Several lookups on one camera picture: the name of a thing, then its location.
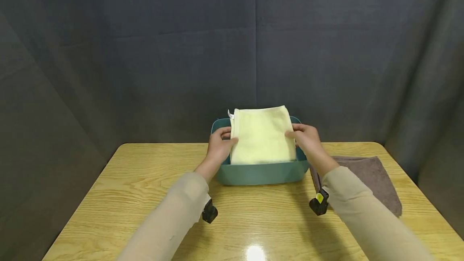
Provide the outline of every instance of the yellow towel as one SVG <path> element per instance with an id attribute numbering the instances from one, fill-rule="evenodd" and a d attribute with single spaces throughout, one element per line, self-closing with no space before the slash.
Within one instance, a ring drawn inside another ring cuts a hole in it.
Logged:
<path id="1" fill-rule="evenodd" d="M 231 164 L 267 164 L 296 160 L 295 140 L 285 137 L 292 131 L 285 106 L 267 109 L 235 109 L 230 115 L 231 137 L 238 137 L 232 148 Z"/>

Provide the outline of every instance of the towel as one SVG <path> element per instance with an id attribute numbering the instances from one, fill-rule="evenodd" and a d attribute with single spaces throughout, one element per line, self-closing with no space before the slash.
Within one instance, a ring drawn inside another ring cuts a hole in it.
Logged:
<path id="1" fill-rule="evenodd" d="M 231 164 L 268 164 L 296 160 L 295 140 L 285 137 L 292 131 L 285 106 L 267 109 L 235 109 L 231 118 L 231 138 L 238 143 L 231 151 Z"/>
<path id="2" fill-rule="evenodd" d="M 373 195 L 381 201 L 395 216 L 402 213 L 402 205 L 395 187 L 378 157 L 333 157 L 340 166 L 348 167 L 372 191 Z M 314 188 L 321 188 L 320 177 L 311 167 Z"/>

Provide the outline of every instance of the finger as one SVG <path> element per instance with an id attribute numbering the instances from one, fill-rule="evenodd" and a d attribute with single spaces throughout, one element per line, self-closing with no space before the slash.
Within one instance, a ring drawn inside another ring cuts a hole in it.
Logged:
<path id="1" fill-rule="evenodd" d="M 301 135 L 303 135 L 303 132 L 301 132 L 300 130 L 297 130 L 297 131 L 287 131 L 285 133 L 285 136 L 287 138 L 291 138 L 291 139 L 298 139 Z"/>
<path id="2" fill-rule="evenodd" d="M 238 143 L 238 138 L 235 137 L 230 140 L 225 140 L 225 142 L 227 143 L 227 145 L 229 145 L 229 147 L 232 147 L 233 145 L 236 145 Z"/>
<path id="3" fill-rule="evenodd" d="M 301 124 L 301 123 L 293 123 L 291 126 L 293 127 L 293 131 L 303 131 L 303 132 L 306 130 L 306 127 L 308 127 L 307 125 Z"/>
<path id="4" fill-rule="evenodd" d="M 295 135 L 294 131 L 287 131 L 285 133 L 285 137 L 294 139 L 296 137 L 296 135 Z"/>
<path id="5" fill-rule="evenodd" d="M 223 135 L 224 133 L 228 133 L 232 131 L 232 127 L 221 127 L 218 128 L 213 134 L 214 135 Z"/>

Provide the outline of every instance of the yellow label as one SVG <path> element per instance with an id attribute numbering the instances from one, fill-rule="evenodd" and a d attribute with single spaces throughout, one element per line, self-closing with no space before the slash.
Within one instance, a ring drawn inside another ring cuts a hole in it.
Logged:
<path id="1" fill-rule="evenodd" d="M 322 200 L 324 199 L 323 195 L 321 195 L 320 193 L 317 193 L 316 194 L 316 199 L 319 203 L 322 203 Z"/>

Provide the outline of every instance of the hand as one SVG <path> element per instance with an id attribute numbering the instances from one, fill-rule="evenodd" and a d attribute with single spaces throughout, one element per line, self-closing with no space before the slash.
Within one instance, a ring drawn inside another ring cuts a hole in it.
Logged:
<path id="1" fill-rule="evenodd" d="M 195 169 L 195 172 L 204 177 L 208 183 L 216 175 L 221 163 L 229 156 L 232 146 L 238 142 L 238 138 L 223 140 L 231 136 L 231 130 L 231 127 L 223 127 L 211 134 L 206 157 Z"/>
<path id="2" fill-rule="evenodd" d="M 309 163 L 315 167 L 321 177 L 339 166 L 323 148 L 315 127 L 305 124 L 292 124 L 292 126 L 293 131 L 286 132 L 285 136 L 296 140 L 296 144 L 300 146 Z"/>

